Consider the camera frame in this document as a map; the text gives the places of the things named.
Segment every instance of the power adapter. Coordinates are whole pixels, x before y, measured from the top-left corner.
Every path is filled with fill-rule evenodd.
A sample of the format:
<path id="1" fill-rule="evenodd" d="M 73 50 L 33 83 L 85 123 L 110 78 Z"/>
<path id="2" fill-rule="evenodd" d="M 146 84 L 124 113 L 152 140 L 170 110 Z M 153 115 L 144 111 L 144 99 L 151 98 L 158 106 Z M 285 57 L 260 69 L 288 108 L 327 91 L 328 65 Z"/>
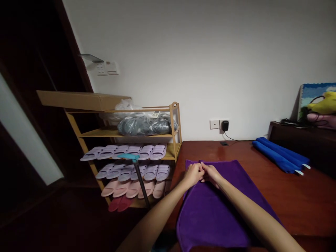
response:
<path id="1" fill-rule="evenodd" d="M 228 131 L 229 130 L 229 121 L 223 121 L 222 122 L 222 131 Z"/>

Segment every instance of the blue rolled towel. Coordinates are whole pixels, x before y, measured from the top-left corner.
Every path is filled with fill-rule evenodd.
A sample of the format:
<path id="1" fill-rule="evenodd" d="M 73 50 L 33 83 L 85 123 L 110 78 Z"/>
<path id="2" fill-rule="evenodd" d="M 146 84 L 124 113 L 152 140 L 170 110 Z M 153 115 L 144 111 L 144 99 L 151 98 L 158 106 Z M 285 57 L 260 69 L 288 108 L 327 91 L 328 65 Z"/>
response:
<path id="1" fill-rule="evenodd" d="M 302 170 L 301 166 L 298 167 L 295 164 L 289 162 L 286 158 L 284 158 L 283 156 L 280 156 L 278 153 L 271 150 L 270 148 L 267 148 L 262 143 L 260 143 L 258 141 L 253 141 L 252 145 L 258 151 L 260 151 L 262 154 L 264 154 L 269 160 L 274 162 L 284 172 L 295 173 L 296 170 L 299 170 L 299 171 Z"/>
<path id="2" fill-rule="evenodd" d="M 256 141 L 262 143 L 263 145 L 265 145 L 266 147 L 274 150 L 275 152 L 277 152 L 278 154 L 280 154 L 281 156 L 283 156 L 284 158 L 286 158 L 288 161 L 292 162 L 293 164 L 301 167 L 302 164 L 309 164 L 309 158 L 306 158 L 294 151 L 288 150 L 280 145 L 277 145 L 275 143 L 272 143 L 271 141 L 267 140 L 266 138 L 257 138 Z"/>

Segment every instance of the cable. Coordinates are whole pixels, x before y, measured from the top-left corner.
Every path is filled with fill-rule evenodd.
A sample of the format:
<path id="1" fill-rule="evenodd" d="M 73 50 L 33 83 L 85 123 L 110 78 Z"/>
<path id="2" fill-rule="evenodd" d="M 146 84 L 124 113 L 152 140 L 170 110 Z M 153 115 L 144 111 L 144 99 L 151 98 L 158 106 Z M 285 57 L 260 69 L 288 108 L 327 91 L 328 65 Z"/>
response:
<path id="1" fill-rule="evenodd" d="M 234 139 L 232 139 L 231 137 L 229 137 L 229 136 L 226 134 L 226 131 L 224 131 L 224 134 L 225 134 L 228 138 L 230 138 L 231 140 L 233 140 L 233 141 L 237 141 L 237 142 L 251 141 L 251 140 L 234 140 Z"/>
<path id="2" fill-rule="evenodd" d="M 240 141 L 240 140 L 234 140 L 234 139 L 232 139 L 232 138 L 229 137 L 225 132 L 226 132 L 226 131 L 224 131 L 224 134 L 225 134 L 228 138 L 230 138 L 231 140 L 233 140 L 233 141 Z"/>

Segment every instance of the power outlet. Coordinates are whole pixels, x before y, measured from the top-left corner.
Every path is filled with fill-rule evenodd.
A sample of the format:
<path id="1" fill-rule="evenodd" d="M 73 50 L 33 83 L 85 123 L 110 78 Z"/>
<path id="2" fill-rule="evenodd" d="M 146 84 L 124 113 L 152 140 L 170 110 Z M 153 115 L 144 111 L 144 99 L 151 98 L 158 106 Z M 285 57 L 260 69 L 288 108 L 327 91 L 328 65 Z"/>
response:
<path id="1" fill-rule="evenodd" d="M 105 68 L 105 63 L 97 63 L 98 75 L 107 75 L 107 71 Z"/>
<path id="2" fill-rule="evenodd" d="M 219 133 L 224 134 L 224 130 L 222 130 L 222 123 L 223 121 L 228 121 L 229 125 L 230 125 L 230 119 L 223 119 L 223 120 L 219 120 Z"/>

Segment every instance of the wooden shoe rack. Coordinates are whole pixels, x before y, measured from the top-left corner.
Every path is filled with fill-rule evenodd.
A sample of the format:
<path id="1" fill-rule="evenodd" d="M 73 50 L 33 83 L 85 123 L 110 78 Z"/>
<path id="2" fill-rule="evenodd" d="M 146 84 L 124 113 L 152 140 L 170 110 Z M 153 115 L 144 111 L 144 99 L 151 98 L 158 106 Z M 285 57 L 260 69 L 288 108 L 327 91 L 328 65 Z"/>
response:
<path id="1" fill-rule="evenodd" d="M 144 138 L 153 138 L 153 142 L 157 142 L 156 138 L 172 138 L 173 142 L 168 143 L 167 145 L 167 152 L 165 157 L 162 160 L 171 160 L 174 165 L 171 165 L 169 179 L 172 179 L 172 175 L 174 173 L 175 164 L 177 161 L 177 157 L 179 155 L 181 144 L 182 144 L 182 134 L 181 134 L 181 123 L 180 123 L 180 106 L 179 103 L 173 102 L 169 106 L 162 106 L 162 107 L 144 107 L 141 110 L 108 110 L 108 111 L 89 111 L 89 110 L 74 110 L 74 109 L 64 109 L 66 116 L 69 119 L 69 122 L 77 136 L 79 144 L 81 145 L 83 152 L 87 153 L 89 151 L 88 147 L 86 146 L 85 139 L 87 138 L 111 138 L 112 141 L 115 141 L 115 138 L 122 138 L 123 135 L 120 135 L 116 126 L 106 126 L 104 128 L 95 129 L 89 132 L 82 133 L 78 128 L 78 125 L 75 120 L 76 114 L 83 114 L 83 113 L 120 113 L 120 112 L 153 112 L 153 111 L 162 111 L 162 112 L 169 112 L 171 121 L 174 121 L 174 112 L 177 113 L 177 129 L 174 129 L 174 124 L 171 124 L 171 134 L 164 134 L 164 135 L 153 135 L 153 136 L 144 136 Z M 98 171 L 95 165 L 95 162 L 100 162 L 101 160 L 92 160 L 88 161 L 94 176 L 97 175 Z M 106 179 L 97 179 L 97 183 L 101 190 L 107 185 L 108 180 Z M 111 203 L 112 196 L 105 197 L 107 204 Z M 155 205 L 159 201 L 159 199 L 155 199 L 152 195 L 148 197 L 149 203 L 151 206 Z M 137 197 L 134 199 L 131 207 L 134 208 L 145 208 L 146 203 L 144 199 L 138 199 Z"/>

